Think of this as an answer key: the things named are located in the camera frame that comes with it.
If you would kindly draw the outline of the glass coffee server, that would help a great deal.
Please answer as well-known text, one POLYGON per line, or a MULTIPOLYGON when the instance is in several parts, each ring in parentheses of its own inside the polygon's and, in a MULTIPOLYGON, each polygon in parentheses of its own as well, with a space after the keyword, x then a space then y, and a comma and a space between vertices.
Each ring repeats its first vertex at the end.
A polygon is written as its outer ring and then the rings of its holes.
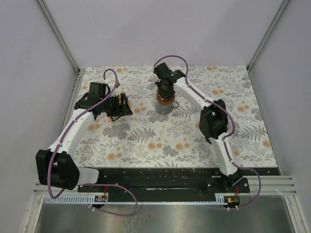
POLYGON ((176 100, 174 100, 169 105, 163 105, 163 104, 160 104, 159 102, 157 102, 155 105, 155 110, 159 114, 167 115, 167 114, 171 113, 174 109, 177 109, 178 107, 179 107, 179 103, 176 100))

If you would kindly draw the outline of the orange coffee filter box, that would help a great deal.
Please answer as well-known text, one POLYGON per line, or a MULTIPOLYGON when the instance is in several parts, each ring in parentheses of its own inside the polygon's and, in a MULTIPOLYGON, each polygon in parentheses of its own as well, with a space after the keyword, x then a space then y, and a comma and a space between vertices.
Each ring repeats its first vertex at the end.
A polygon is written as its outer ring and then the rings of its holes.
POLYGON ((122 117, 122 115, 110 116, 109 119, 110 119, 112 122, 115 122, 115 121, 117 121, 118 119, 120 119, 121 117, 122 117))

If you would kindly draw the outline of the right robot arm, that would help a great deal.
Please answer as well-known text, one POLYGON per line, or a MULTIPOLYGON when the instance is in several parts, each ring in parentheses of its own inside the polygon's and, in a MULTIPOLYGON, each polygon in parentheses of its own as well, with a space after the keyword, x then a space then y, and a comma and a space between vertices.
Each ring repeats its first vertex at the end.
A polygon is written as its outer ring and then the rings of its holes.
POLYGON ((181 70, 172 71, 165 63, 154 65, 157 76, 156 99, 161 111, 168 111, 168 106, 175 101, 178 94, 185 98, 199 113, 199 129, 215 152, 221 172, 221 186, 224 191, 232 192, 242 179, 239 169, 234 165, 232 151, 227 138, 228 112, 223 100, 209 99, 197 87, 190 84, 186 74, 181 70))

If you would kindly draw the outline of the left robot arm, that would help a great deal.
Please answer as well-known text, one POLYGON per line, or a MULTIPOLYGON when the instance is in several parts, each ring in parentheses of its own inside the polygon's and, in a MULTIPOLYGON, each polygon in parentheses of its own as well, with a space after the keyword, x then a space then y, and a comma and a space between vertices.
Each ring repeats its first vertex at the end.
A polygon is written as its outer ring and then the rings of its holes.
POLYGON ((35 156, 38 179, 42 185, 72 190, 78 185, 88 184, 95 192, 105 187, 105 179, 99 170, 78 167, 73 156, 86 133, 100 114, 111 120, 132 115, 125 93, 113 95, 108 85, 92 82, 75 104, 72 116, 57 140, 46 150, 39 150, 35 156))

